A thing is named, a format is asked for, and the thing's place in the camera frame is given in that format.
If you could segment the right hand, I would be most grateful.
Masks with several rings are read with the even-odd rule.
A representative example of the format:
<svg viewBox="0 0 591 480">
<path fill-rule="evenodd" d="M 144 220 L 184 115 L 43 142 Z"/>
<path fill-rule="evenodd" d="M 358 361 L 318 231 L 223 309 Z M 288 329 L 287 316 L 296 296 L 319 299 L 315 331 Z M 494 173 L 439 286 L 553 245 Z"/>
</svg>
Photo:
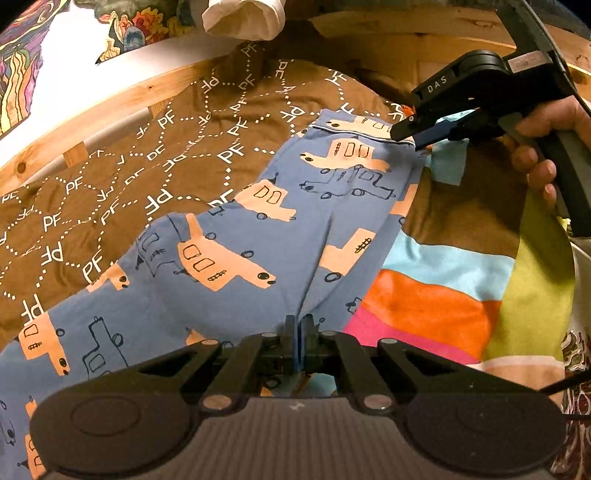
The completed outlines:
<svg viewBox="0 0 591 480">
<path fill-rule="evenodd" d="M 573 131 L 590 148 L 590 116 L 574 96 L 539 105 L 516 126 L 516 131 L 529 138 L 541 138 L 552 130 Z M 527 176 L 528 186 L 541 194 L 550 211 L 557 203 L 555 162 L 534 147 L 505 134 L 501 143 L 509 150 L 515 170 Z"/>
</svg>

